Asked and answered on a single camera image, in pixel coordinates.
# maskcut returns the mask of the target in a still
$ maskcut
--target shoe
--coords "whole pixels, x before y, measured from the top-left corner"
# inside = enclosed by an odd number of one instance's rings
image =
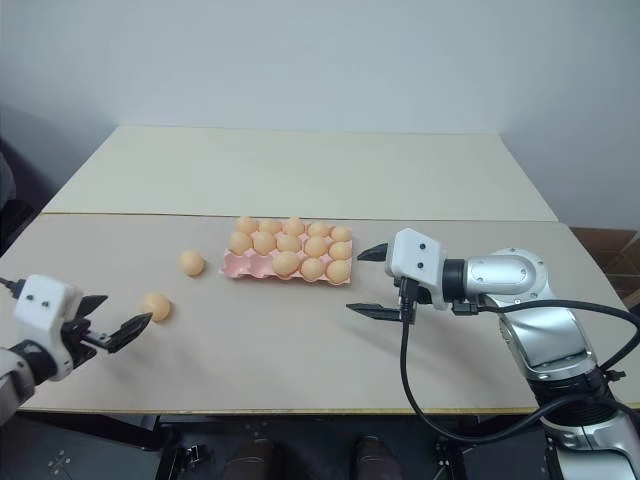
[[[222,480],[281,480],[279,447],[271,440],[241,446],[227,462]]]
[[[364,437],[356,445],[353,480],[402,480],[400,465],[378,437]]]

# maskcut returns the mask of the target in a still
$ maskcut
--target tabletop surface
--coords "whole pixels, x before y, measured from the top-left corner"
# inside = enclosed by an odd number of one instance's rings
[[[557,222],[336,221],[353,228],[354,251],[412,227],[439,241],[450,258],[504,247],[546,260],[559,298],[615,307],[596,264]],[[339,287],[292,280],[232,280],[218,273],[232,219],[166,215],[41,215],[0,258],[7,278],[52,275],[86,294],[108,294],[92,316],[111,332],[137,312],[147,292],[174,305],[115,355],[98,355],[62,382],[46,382],[26,408],[110,412],[407,412],[400,382],[401,325],[344,307],[393,306],[397,290],[381,264],[354,264]],[[185,276],[185,249],[208,265]],[[0,337],[16,339],[14,301],[0,293]],[[578,313],[600,360],[632,334],[624,322]],[[625,402],[640,402],[640,353],[621,364],[629,377],[613,385]],[[454,317],[421,307],[412,327],[408,369],[427,411],[530,410],[535,401],[498,332],[495,315]]]
[[[555,221],[500,137],[118,127],[46,206],[139,213]]]

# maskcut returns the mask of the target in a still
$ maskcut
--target white table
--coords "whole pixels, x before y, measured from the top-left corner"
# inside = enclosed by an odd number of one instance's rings
[[[498,135],[119,127],[46,213],[555,221]]]
[[[407,412],[400,384],[401,325],[345,308],[393,306],[397,290],[378,263],[359,262],[352,283],[332,287],[292,280],[228,279],[218,273],[232,219],[159,215],[44,215],[0,259],[9,278],[46,273],[108,294],[91,318],[111,331],[136,313],[148,291],[175,306],[116,355],[104,352],[60,383],[43,384],[28,408],[121,412]],[[559,297],[620,307],[611,286],[567,227],[556,222],[343,221],[356,251],[410,226],[442,241],[451,258],[518,246],[545,258]],[[43,239],[55,252],[42,248]],[[202,252],[207,271],[189,278],[177,266],[184,249]],[[4,292],[0,307],[13,301]],[[599,358],[632,329],[580,313]],[[15,326],[0,324],[13,344]],[[640,402],[640,352],[614,384]],[[497,317],[454,317],[421,307],[409,349],[411,382],[430,412],[522,411],[535,405],[498,332]]]
[[[356,264],[341,287],[230,280],[217,273],[229,216],[344,219],[332,222],[353,227],[356,252],[406,226],[440,240],[451,257],[528,248],[545,258],[559,297],[621,306],[496,135],[120,127],[44,213],[0,259],[3,276],[46,273],[108,294],[92,315],[105,331],[148,291],[165,293],[175,311],[117,355],[99,354],[64,382],[42,385],[32,409],[408,412],[400,325],[344,307],[394,305],[383,267]],[[184,249],[206,257],[201,277],[177,269]],[[12,308],[4,293],[0,308],[3,318]],[[631,334],[616,320],[579,318],[601,359]],[[12,344],[11,321],[0,335]],[[428,411],[534,407],[495,316],[424,307],[410,342],[411,381]],[[625,367],[629,378],[615,392],[639,403],[638,353]]]

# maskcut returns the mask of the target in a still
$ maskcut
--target white wall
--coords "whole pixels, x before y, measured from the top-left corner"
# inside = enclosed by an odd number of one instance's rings
[[[3,0],[0,17],[0,133],[49,192],[119,123],[498,131],[563,221],[640,228],[637,0]]]

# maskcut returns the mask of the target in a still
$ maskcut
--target floor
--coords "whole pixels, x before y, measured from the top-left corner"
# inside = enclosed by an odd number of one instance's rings
[[[447,478],[435,457],[436,436],[413,416],[163,418],[175,420],[183,445],[200,443],[213,452],[197,470],[180,474],[181,480],[218,479],[239,445],[262,437],[285,448],[286,480],[347,480],[353,445],[368,434],[384,439],[406,480]],[[544,480],[544,448],[542,433],[534,431],[470,450],[465,454],[468,478]],[[1,431],[2,480],[154,479],[159,461],[157,452],[17,417]]]

